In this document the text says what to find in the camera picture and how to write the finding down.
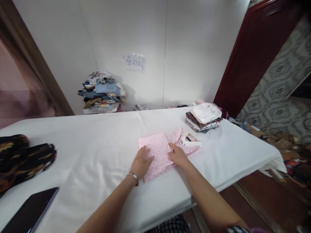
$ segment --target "smartphone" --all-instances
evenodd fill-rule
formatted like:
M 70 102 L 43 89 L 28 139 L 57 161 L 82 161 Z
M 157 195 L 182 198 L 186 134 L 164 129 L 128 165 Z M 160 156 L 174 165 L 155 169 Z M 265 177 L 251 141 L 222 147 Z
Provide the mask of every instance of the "smartphone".
M 1 233 L 34 232 L 51 205 L 59 188 L 48 189 L 31 195 L 19 208 Z

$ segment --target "plaid clothing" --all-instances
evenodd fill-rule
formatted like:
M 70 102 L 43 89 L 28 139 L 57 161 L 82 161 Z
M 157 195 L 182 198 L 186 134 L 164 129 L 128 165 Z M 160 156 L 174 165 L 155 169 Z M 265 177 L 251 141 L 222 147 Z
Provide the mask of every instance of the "plaid clothing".
M 153 228 L 151 233 L 190 233 L 189 227 L 182 215 L 177 215 L 170 220 Z
M 191 233 L 189 227 L 182 215 L 177 215 L 170 220 L 156 226 L 150 230 L 150 233 Z M 243 227 L 228 227 L 225 233 L 250 233 Z
M 231 226 L 228 227 L 225 233 L 250 233 L 243 227 Z

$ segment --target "white tablecloth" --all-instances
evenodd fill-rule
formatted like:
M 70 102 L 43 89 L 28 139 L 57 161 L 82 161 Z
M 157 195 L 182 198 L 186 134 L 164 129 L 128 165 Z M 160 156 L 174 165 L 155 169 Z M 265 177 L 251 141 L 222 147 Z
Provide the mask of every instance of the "white tablecloth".
M 190 108 L 30 119 L 0 130 L 0 136 L 25 134 L 31 146 L 53 143 L 54 164 L 0 198 L 0 230 L 31 195 L 60 187 L 36 232 L 75 232 L 128 173 L 137 140 L 156 132 L 171 134 L 182 126 L 203 142 L 192 159 L 202 175 L 221 191 L 273 160 L 284 170 L 277 149 L 227 120 L 206 134 L 184 123 Z M 193 206 L 178 168 L 155 180 L 140 182 L 128 197 L 118 232 L 144 232 Z

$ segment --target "bracelet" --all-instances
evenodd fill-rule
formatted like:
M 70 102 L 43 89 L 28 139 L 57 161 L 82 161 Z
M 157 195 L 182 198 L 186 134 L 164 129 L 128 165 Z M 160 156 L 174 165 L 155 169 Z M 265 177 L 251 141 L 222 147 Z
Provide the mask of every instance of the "bracelet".
M 137 180 L 137 184 L 136 184 L 135 186 L 138 186 L 138 181 L 139 181 L 139 179 L 138 179 L 137 175 L 135 175 L 134 173 L 128 173 L 127 176 L 128 176 L 128 175 L 134 177 L 134 178 Z

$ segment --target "wooden door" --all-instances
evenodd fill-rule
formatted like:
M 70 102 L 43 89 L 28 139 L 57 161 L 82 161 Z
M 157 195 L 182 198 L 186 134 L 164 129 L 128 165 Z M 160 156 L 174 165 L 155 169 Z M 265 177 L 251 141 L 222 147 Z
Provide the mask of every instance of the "wooden door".
M 248 9 L 215 104 L 239 114 L 303 13 L 295 0 L 265 0 Z

